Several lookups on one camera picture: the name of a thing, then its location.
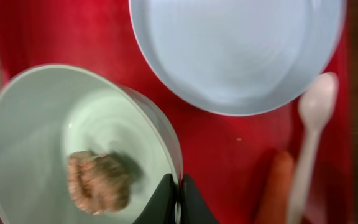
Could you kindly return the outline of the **brown food scrap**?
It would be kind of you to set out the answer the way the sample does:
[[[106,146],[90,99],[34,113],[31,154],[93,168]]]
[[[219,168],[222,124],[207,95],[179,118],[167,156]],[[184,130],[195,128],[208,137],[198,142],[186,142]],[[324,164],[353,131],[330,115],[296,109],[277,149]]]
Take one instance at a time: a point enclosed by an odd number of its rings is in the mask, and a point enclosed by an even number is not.
[[[67,185],[75,206],[92,215],[119,212],[130,202],[132,177],[119,154],[78,151],[69,155]]]

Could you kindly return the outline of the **mint green bowl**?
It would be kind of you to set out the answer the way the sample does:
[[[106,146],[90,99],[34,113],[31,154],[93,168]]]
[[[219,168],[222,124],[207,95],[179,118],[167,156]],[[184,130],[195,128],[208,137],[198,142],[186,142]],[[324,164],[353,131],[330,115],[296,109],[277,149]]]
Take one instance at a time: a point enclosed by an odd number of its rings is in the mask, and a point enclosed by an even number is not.
[[[129,205],[90,215],[71,201],[68,156],[115,152],[132,175]],[[165,174],[183,178],[178,137],[138,91],[87,70],[45,65],[0,94],[0,217],[4,223],[134,223]]]

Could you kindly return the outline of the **orange carrot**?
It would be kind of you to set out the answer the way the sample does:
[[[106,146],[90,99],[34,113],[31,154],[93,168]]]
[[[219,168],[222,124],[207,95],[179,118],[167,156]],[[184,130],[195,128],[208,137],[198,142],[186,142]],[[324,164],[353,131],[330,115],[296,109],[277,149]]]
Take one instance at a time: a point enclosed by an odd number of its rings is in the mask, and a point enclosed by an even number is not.
[[[255,224],[284,224],[295,162],[288,151],[273,158]]]

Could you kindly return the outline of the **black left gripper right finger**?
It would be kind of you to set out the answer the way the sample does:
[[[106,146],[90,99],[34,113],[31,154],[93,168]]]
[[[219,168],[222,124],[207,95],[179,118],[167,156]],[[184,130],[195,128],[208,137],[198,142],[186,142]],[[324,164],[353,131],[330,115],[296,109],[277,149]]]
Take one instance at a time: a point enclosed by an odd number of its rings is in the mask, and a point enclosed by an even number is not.
[[[189,174],[181,182],[180,203],[181,224],[219,224]]]

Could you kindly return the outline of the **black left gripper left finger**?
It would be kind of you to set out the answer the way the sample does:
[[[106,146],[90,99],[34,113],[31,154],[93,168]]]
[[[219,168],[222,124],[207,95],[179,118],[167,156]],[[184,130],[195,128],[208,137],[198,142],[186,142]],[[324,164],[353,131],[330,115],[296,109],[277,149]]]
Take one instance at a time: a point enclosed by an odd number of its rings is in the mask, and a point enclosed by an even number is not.
[[[134,224],[174,224],[177,193],[171,174],[165,174]]]

